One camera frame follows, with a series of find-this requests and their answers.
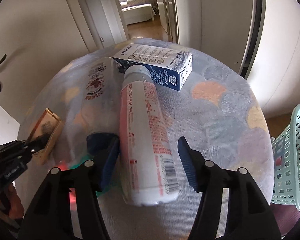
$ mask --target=silver screw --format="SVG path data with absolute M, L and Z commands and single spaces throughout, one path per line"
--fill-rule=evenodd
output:
M 240 169 L 239 169 L 239 172 L 240 172 L 241 174 L 247 174 L 247 173 L 248 173 L 247 169 L 245 169 L 245 168 L 240 168 Z
M 206 165 L 207 167 L 212 167 L 214 163 L 212 161 L 205 161 L 204 165 Z
M 86 161 L 86 162 L 84 163 L 84 166 L 86 166 L 86 167 L 91 167 L 91 166 L 93 166 L 93 161 L 92 161 L 92 160 Z
M 51 174 L 55 175 L 59 172 L 59 169 L 58 168 L 52 168 L 50 172 L 51 172 Z

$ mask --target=qr code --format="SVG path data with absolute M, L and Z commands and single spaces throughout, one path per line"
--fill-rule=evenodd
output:
M 169 76 L 169 82 L 172 83 L 173 85 L 177 85 L 177 78 L 175 76 Z

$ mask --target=bottle label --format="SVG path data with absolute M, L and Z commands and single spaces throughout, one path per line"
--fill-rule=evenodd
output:
M 154 84 L 132 82 L 123 88 L 121 98 L 122 186 L 126 197 L 131 191 L 135 194 L 149 188 L 157 188 L 154 198 L 175 193 L 178 181 Z

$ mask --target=table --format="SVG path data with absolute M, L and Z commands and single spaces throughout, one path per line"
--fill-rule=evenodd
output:
M 193 70 L 180 92 L 156 85 L 166 122 L 172 155 L 180 183 L 179 198 L 154 207 L 134 207 L 124 203 L 117 176 L 111 189 L 98 197 L 100 209 L 111 239 L 187 239 L 198 209 L 201 194 L 189 186 L 177 151 L 177 141 L 185 136 L 192 149 L 221 168 L 246 167 L 268 202 L 272 197 L 274 163 L 270 136 L 262 111 L 246 80 L 218 60 L 194 49 L 153 39 L 133 39 L 98 50 L 72 61 L 42 90 L 24 122 L 19 139 L 26 139 L 36 120 L 48 107 L 66 121 L 49 161 L 38 167 L 33 161 L 16 181 L 16 189 L 25 208 L 52 167 L 69 168 L 85 157 L 87 121 L 82 106 L 88 72 L 97 59 L 113 56 L 129 43 L 182 49 L 193 53 Z M 114 71 L 109 80 L 116 96 L 120 94 L 123 74 Z M 91 116 L 102 117 L 93 104 Z M 114 121 L 119 108 L 113 112 Z M 112 124 L 116 131 L 118 124 Z M 227 195 L 224 194 L 218 235 L 226 225 Z M 77 222 L 75 234 L 80 234 Z

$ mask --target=barcode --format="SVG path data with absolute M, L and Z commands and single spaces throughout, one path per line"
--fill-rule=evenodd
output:
M 169 82 L 172 83 L 173 85 L 177 85 L 177 78 L 175 76 L 169 76 Z
M 176 170 L 174 168 L 174 163 L 172 159 L 162 158 L 162 169 L 164 172 L 164 185 L 167 194 L 175 192 L 179 189 L 179 184 L 177 180 Z

